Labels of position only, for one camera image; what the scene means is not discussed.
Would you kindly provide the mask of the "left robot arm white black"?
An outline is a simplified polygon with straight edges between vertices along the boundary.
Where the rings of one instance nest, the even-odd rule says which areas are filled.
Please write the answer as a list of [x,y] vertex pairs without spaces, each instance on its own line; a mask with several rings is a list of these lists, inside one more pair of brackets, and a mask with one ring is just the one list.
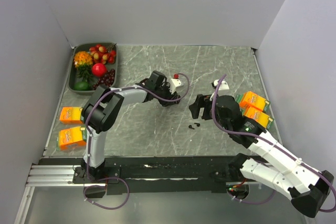
[[153,99],[163,107],[178,104],[182,96],[177,88],[181,86],[180,81],[168,79],[159,71],[153,71],[148,78],[128,87],[99,85],[81,112],[87,132],[86,152],[81,162],[85,177],[92,183],[103,179],[107,132],[113,127],[122,106]]

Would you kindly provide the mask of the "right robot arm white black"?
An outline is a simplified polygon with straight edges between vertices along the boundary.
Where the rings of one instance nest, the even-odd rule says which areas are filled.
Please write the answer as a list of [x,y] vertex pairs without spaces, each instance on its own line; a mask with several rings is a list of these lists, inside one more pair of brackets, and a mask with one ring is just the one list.
[[189,106],[192,118],[213,120],[236,143],[266,160],[267,167],[250,157],[240,156],[229,168],[235,181],[244,178],[260,182],[288,198],[303,215],[315,218],[329,193],[334,176],[327,170],[319,171],[296,157],[257,121],[244,116],[239,104],[230,95],[202,95]]

